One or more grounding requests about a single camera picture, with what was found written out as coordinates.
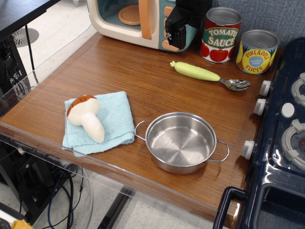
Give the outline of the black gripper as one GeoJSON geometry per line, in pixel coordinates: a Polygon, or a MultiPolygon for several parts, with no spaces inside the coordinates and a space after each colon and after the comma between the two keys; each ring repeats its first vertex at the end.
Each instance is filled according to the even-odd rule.
{"type": "Polygon", "coordinates": [[[186,24],[202,28],[204,17],[212,7],[212,0],[176,0],[175,9],[165,21],[166,37],[170,45],[186,46],[186,24]]]}

